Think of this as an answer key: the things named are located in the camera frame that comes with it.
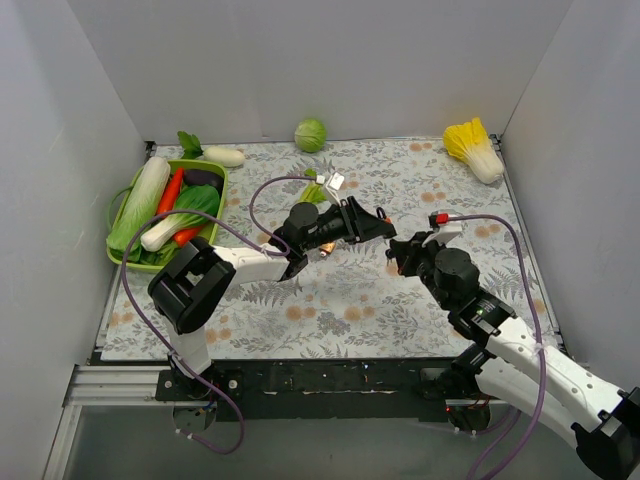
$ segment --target gray floor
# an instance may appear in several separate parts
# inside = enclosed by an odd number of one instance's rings
[[[485,468],[505,455],[527,421],[525,416]],[[205,436],[228,445],[237,428],[214,425]],[[223,457],[176,435],[171,408],[92,407],[83,409],[65,478],[455,480],[465,478],[492,438],[471,440],[402,419],[251,421],[241,450]],[[565,443],[539,426],[516,461],[496,478],[596,477]]]

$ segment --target bok choy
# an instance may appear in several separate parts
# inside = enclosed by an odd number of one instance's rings
[[[211,185],[199,185],[182,190],[173,209],[192,209],[215,215],[218,213],[219,206],[218,190]],[[185,228],[197,227],[206,221],[206,218],[190,213],[169,215],[142,235],[142,247],[149,252],[157,252],[175,233]]]
[[[107,247],[114,255],[122,258],[133,234],[155,215],[170,174],[171,167],[164,158],[151,157],[147,161],[133,186],[122,215],[107,237]],[[138,238],[131,249],[129,260],[137,262],[140,259],[140,253],[140,238]]]

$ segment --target red carrot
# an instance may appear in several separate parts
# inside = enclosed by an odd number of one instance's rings
[[[198,225],[197,227],[186,228],[184,230],[180,230],[173,236],[173,239],[178,244],[180,248],[184,247],[189,240],[200,233],[200,230],[204,228],[204,225]]]
[[[184,176],[184,168],[180,167],[173,174],[173,178],[164,189],[160,203],[158,204],[158,210],[156,214],[168,212],[173,208],[173,204],[176,203],[178,195],[180,195],[180,187],[182,186],[182,177]]]

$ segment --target floral pattern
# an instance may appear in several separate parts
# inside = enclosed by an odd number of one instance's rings
[[[265,235],[252,225],[248,204],[256,188],[279,175],[333,170],[346,177],[345,195],[354,195],[369,211],[384,206],[398,239],[428,230],[428,215],[492,213],[506,218],[519,231],[516,214],[503,180],[480,183],[466,165],[450,158],[441,139],[389,139],[329,142],[313,155],[291,143],[237,145],[244,166],[231,169],[223,220],[253,240]],[[159,147],[158,155],[179,158],[179,147]],[[283,182],[264,190],[256,203],[257,217],[273,229],[286,218],[300,196],[303,181]],[[238,246],[220,229],[216,242]],[[309,253],[309,265],[294,280],[257,282],[230,289],[207,323],[212,358],[327,358],[457,356],[469,344],[453,331],[417,278],[399,277],[387,264],[385,241],[360,245],[338,243],[327,258]],[[482,271],[488,290],[511,304],[531,325],[515,250],[508,232],[493,222],[463,225],[453,245],[467,250]],[[536,298],[545,341],[556,345],[553,327],[538,279],[527,253],[528,281]],[[146,293],[152,276],[128,273],[136,300],[162,332]],[[164,359],[166,351],[137,317],[122,286],[102,353],[103,360]]]

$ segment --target basket handle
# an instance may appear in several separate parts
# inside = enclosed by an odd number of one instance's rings
[[[127,188],[123,188],[118,193],[116,193],[113,197],[111,197],[111,201],[109,202],[109,206],[107,207],[107,229],[111,231],[113,229],[113,223],[111,222],[111,210],[113,210],[113,204],[116,199],[125,192],[130,192],[133,187],[130,185]]]

